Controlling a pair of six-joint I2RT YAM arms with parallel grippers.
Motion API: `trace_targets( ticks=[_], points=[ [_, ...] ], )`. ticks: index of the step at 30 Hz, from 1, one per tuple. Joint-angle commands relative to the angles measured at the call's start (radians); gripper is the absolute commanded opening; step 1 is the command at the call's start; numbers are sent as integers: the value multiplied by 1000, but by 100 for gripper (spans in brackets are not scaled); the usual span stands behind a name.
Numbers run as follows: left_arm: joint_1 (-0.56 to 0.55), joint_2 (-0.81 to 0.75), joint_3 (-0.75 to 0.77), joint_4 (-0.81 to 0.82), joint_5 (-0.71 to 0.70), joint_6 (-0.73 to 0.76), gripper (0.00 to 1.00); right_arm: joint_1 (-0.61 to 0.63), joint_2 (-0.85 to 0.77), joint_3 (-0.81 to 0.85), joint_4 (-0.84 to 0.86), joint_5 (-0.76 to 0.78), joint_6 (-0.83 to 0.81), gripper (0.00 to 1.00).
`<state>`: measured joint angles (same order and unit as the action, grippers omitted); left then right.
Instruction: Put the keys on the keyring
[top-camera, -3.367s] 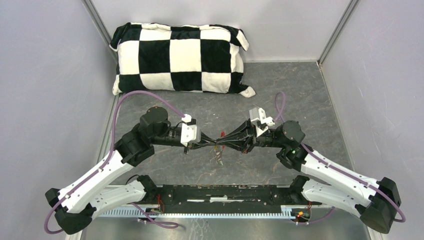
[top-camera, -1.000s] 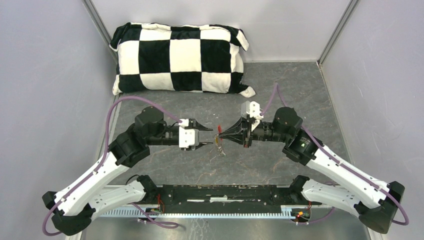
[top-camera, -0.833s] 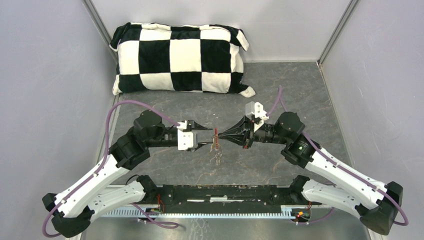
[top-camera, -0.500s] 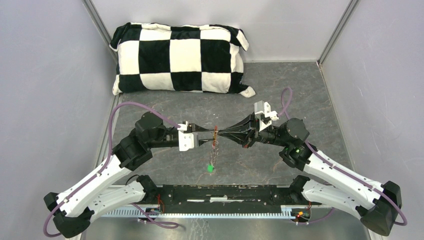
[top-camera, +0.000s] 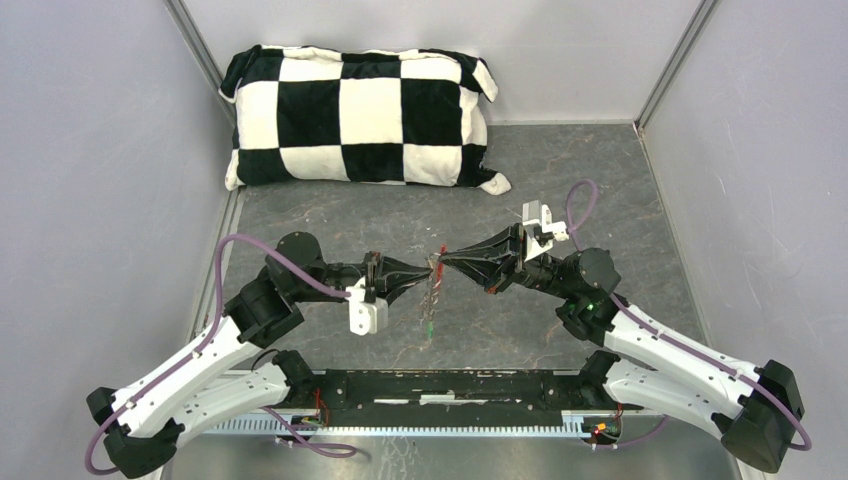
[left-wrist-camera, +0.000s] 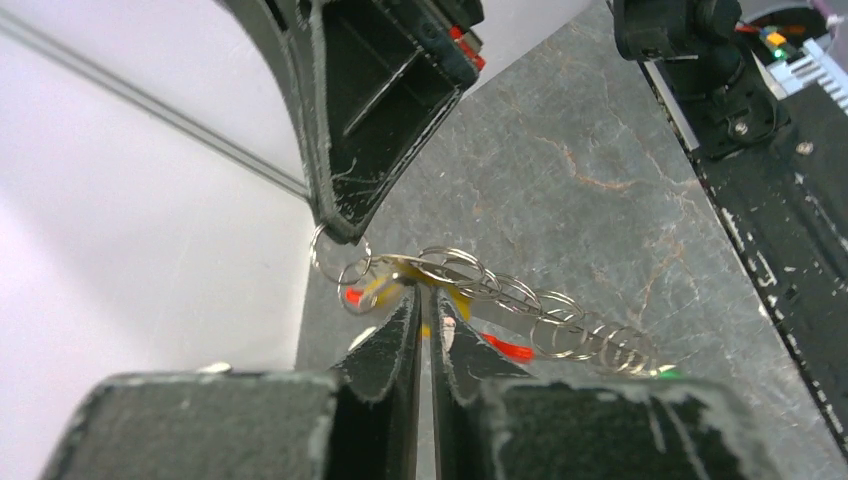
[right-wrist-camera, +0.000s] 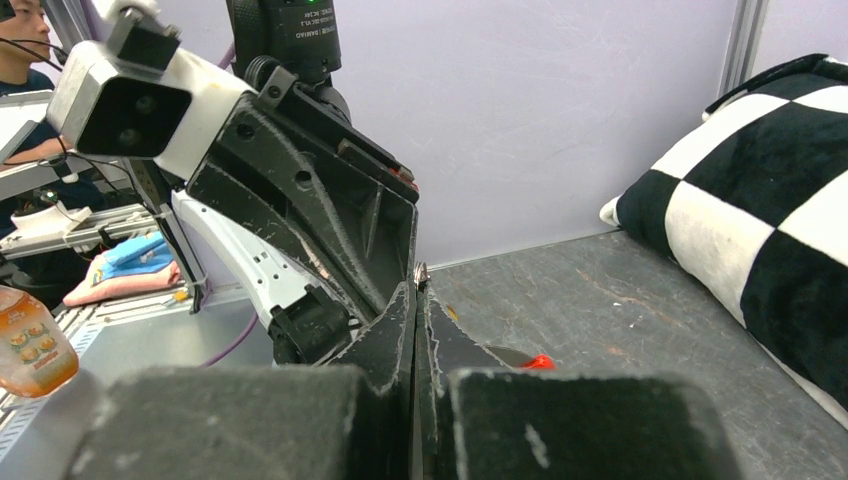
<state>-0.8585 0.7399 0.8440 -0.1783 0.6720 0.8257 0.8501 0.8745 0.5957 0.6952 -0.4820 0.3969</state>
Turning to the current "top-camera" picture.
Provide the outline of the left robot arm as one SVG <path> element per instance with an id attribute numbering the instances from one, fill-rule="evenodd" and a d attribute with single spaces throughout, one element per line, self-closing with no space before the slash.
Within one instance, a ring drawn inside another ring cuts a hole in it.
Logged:
<path id="1" fill-rule="evenodd" d="M 90 473 L 143 477 L 218 423 L 282 402 L 306 405 L 314 381 L 296 352 L 279 353 L 243 380 L 210 384 L 299 326 L 304 320 L 299 304 L 342 303 L 352 333 L 375 334 L 387 326 L 389 306 L 432 272 L 374 251 L 358 263 L 328 263 L 307 232 L 290 233 L 275 247 L 231 234 L 219 242 L 215 256 L 235 241 L 264 252 L 257 277 L 229 301 L 218 298 L 211 324 L 153 371 L 123 388 L 99 387 L 87 396 L 98 424 L 85 454 Z"/>

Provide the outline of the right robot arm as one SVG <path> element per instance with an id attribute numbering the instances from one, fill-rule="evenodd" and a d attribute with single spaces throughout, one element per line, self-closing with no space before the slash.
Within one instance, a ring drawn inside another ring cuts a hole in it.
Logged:
<path id="1" fill-rule="evenodd" d="M 577 382 L 580 400 L 614 400 L 700 428 L 737 460 L 775 474 L 789 450 L 808 450 L 805 413 L 794 372 L 770 360 L 741 360 L 652 318 L 616 293 L 621 276 L 609 251 L 579 249 L 564 258 L 537 251 L 515 224 L 472 246 L 440 255 L 450 267 L 498 294 L 521 285 L 562 300 L 556 315 L 575 338 L 599 346 L 600 370 Z"/>

